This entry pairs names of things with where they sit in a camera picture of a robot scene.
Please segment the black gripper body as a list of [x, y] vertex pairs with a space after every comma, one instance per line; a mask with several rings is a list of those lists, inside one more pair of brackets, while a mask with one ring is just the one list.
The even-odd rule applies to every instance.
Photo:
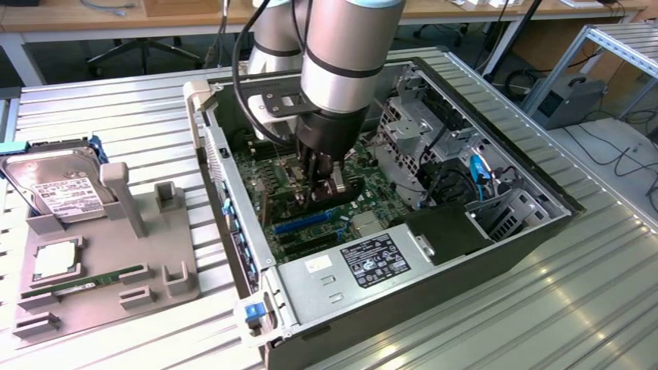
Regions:
[[369, 108], [351, 113], [320, 110], [297, 117], [295, 135], [297, 156], [308, 158], [311, 153], [328, 156], [332, 161], [343, 160], [356, 143]]

